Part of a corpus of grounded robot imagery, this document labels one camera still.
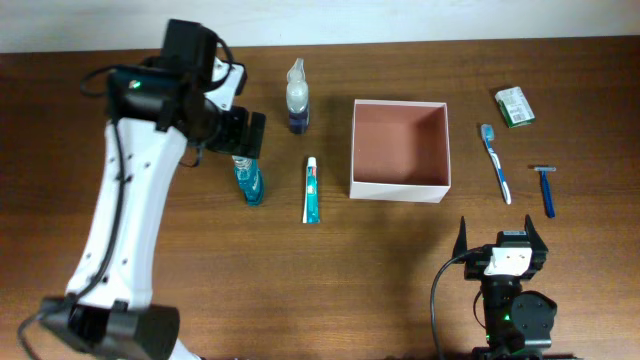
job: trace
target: toothpaste tube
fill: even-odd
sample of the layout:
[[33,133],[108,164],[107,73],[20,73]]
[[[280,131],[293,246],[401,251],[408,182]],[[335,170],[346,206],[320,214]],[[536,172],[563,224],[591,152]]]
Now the toothpaste tube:
[[317,224],[320,222],[320,210],[318,207],[318,167],[316,158],[307,160],[307,184],[305,186],[303,224]]

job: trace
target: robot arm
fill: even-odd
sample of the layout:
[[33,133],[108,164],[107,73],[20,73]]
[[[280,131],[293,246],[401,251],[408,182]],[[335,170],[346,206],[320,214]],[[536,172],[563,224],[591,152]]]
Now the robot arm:
[[[215,56],[218,44],[226,62]],[[111,120],[89,239],[66,296],[45,299],[36,318],[96,357],[199,359],[177,339],[178,310],[151,304],[169,185],[187,146],[258,158],[265,117],[253,113],[249,125],[249,112],[232,106],[246,71],[200,24],[171,20],[161,55],[143,64],[110,69]]]
[[523,292],[521,281],[531,280],[542,270],[548,252],[529,215],[525,217],[524,231],[501,231],[496,245],[467,250],[466,225],[462,218],[452,259],[438,272],[431,290],[431,328],[439,358],[443,359],[444,354],[435,324],[435,288],[449,265],[464,264],[465,280],[481,282],[489,345],[474,348],[473,358],[543,359],[542,352],[551,347],[557,305],[538,292]]

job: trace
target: white box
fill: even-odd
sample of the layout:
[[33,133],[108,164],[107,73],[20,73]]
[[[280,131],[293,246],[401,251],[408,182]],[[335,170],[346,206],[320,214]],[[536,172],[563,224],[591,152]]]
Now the white box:
[[352,199],[439,203],[451,188],[447,104],[356,100]]

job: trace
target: wood grain surface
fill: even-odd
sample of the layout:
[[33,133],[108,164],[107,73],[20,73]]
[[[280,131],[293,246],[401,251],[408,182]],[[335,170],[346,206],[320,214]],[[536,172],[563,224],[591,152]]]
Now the wood grain surface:
[[[19,322],[60,295],[89,232],[104,158],[104,100],[83,74],[156,51],[0,55],[0,348],[23,359]],[[429,290],[460,216],[470,246],[519,230],[550,253],[525,284],[558,303],[550,354],[640,355],[640,37],[236,48],[249,82],[237,105],[267,115],[264,204],[249,208],[227,156],[173,179],[154,262],[154,303],[177,306],[180,338],[210,359],[431,358]],[[311,126],[287,129],[286,72],[304,57]],[[536,122],[508,129],[493,95],[520,86]],[[348,198],[354,99],[446,102],[453,186],[440,204]],[[478,135],[492,124],[512,191],[505,205]],[[300,222],[307,156],[319,166],[322,224]],[[551,164],[556,219],[539,175]],[[462,267],[441,279],[447,352],[485,343]],[[46,359],[75,359],[28,332]]]

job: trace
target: blue toothbrush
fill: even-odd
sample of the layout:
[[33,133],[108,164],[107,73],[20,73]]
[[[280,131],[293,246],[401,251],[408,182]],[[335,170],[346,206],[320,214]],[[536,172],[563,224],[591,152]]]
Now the blue toothbrush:
[[553,199],[551,198],[551,186],[547,179],[547,172],[556,171],[556,168],[551,166],[534,166],[533,170],[540,173],[540,182],[542,185],[542,195],[544,196],[544,207],[547,210],[547,216],[550,219],[556,217],[556,211],[553,208]]
[[484,124],[480,127],[480,133],[482,134],[482,140],[484,141],[484,145],[487,147],[487,151],[489,152],[489,156],[491,157],[491,161],[493,161],[493,166],[496,168],[496,173],[498,174],[498,178],[500,180],[500,188],[502,189],[502,195],[504,196],[504,202],[507,205],[511,204],[511,193],[509,193],[509,186],[507,186],[507,180],[504,178],[504,173],[502,172],[502,167],[500,167],[500,160],[498,160],[498,155],[493,148],[491,147],[491,141],[495,139],[495,134],[493,133],[493,127],[488,124]]

